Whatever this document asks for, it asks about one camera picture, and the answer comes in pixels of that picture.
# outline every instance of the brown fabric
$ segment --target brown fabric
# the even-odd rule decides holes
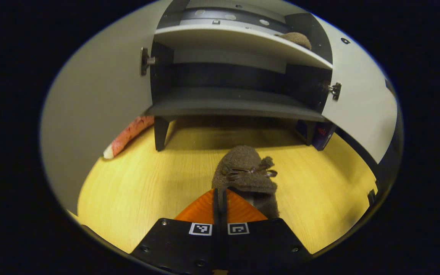
[[[311,44],[307,36],[298,33],[298,32],[289,32],[282,35],[275,34],[276,36],[279,36],[281,38],[284,38],[286,40],[289,40],[293,43],[297,43],[298,45],[305,47],[309,50],[311,50]]]
[[[256,150],[250,146],[237,146],[230,150],[220,161],[212,180],[212,188],[218,188],[219,191],[227,188],[232,191],[243,193],[252,193],[254,197],[254,207],[256,207],[267,218],[273,219],[279,217],[278,204],[274,193],[278,186],[271,181],[271,178],[265,173],[245,172],[243,176],[238,176],[234,180],[227,178],[228,174],[236,172],[235,168],[251,170],[253,167],[262,167],[269,169],[274,166],[271,157],[261,159]]]

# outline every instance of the white shelf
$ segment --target white shelf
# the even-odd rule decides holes
[[[332,70],[332,64],[286,39],[253,29],[213,24],[180,25],[155,31],[155,42],[172,49],[221,49],[269,56],[288,64]]]

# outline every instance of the orange gripper pad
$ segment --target orange gripper pad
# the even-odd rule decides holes
[[[213,189],[201,195],[176,218],[178,221],[213,224]],[[267,220],[243,197],[227,189],[227,223],[247,223]]]

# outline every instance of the screw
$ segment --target screw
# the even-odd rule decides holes
[[[154,65],[155,64],[155,57],[147,58],[147,65]]]
[[[196,261],[197,267],[204,267],[205,265],[206,265],[205,261],[202,261],[202,260]]]

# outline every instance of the dark gray shelf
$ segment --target dark gray shelf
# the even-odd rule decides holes
[[[290,96],[228,87],[175,87],[157,100],[147,115],[246,115],[325,121],[318,112]]]

